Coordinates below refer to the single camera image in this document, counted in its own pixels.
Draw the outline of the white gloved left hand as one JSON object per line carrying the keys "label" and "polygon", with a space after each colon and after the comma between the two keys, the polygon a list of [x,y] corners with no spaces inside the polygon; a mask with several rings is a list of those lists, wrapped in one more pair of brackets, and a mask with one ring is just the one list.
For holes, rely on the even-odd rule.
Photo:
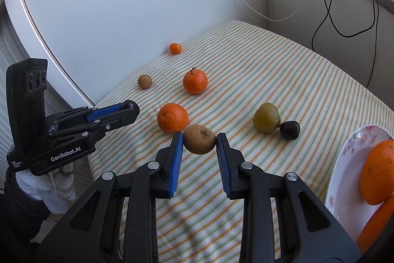
{"label": "white gloved left hand", "polygon": [[41,176],[29,170],[15,174],[18,186],[33,200],[43,201],[52,214],[65,214],[77,199],[74,188],[74,163]]}

